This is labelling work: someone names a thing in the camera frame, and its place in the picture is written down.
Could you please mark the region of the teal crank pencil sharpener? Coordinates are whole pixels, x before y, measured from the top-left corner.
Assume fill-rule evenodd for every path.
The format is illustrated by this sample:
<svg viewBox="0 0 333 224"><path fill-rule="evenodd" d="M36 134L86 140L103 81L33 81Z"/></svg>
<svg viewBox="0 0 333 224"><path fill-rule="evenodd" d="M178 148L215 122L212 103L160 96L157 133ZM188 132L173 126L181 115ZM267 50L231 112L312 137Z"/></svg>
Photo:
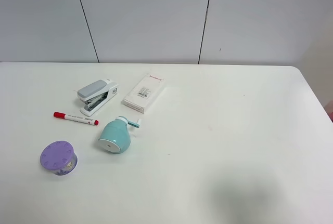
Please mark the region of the teal crank pencil sharpener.
<svg viewBox="0 0 333 224"><path fill-rule="evenodd" d="M112 154L121 154L125 152L131 144L131 137L127 128L128 125L134 128L139 128L140 120L132 122L124 116L118 116L115 120L105 126L97 140L97 144L102 149Z"/></svg>

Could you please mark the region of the white and grey stapler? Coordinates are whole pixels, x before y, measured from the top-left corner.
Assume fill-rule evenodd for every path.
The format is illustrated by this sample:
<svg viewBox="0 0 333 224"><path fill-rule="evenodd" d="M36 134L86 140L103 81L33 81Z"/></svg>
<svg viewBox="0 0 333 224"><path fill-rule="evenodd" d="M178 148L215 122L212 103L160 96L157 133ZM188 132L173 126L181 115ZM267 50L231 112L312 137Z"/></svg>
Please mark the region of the white and grey stapler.
<svg viewBox="0 0 333 224"><path fill-rule="evenodd" d="M92 116L118 93L118 89L119 84L110 79L97 80L79 89L77 96L85 103L80 112Z"/></svg>

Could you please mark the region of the white rectangular box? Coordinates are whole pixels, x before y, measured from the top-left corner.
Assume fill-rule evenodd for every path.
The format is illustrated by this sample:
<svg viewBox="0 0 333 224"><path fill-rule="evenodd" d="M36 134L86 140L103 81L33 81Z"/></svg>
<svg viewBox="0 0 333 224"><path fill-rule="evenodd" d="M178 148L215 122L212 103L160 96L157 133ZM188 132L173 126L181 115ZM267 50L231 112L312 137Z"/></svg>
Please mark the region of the white rectangular box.
<svg viewBox="0 0 333 224"><path fill-rule="evenodd" d="M146 74L124 97L122 104L144 114L165 87L165 79Z"/></svg>

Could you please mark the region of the red and white marker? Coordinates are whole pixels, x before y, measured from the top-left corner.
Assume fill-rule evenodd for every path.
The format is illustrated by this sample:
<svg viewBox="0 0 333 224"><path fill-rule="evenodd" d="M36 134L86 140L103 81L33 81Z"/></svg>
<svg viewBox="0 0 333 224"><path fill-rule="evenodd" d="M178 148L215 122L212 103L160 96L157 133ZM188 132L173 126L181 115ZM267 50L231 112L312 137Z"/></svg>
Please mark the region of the red and white marker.
<svg viewBox="0 0 333 224"><path fill-rule="evenodd" d="M61 113L61 112L54 112L53 116L55 118L74 121L74 122L78 122L78 123L89 124L89 125L93 125L93 126L97 126L99 124L98 120L95 120L95 119L92 119L89 117L73 116L73 115L69 115L69 114L65 114L65 113Z"/></svg>

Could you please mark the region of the purple lidded round container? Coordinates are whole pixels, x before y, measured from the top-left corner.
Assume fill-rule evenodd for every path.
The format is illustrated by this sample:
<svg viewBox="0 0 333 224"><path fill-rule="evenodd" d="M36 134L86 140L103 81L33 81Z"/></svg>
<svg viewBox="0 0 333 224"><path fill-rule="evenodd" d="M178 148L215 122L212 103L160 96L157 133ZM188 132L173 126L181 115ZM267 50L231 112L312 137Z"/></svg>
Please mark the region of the purple lidded round container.
<svg viewBox="0 0 333 224"><path fill-rule="evenodd" d="M67 141L49 144L40 155L41 166L55 175L62 176L74 170L78 158L73 146Z"/></svg>

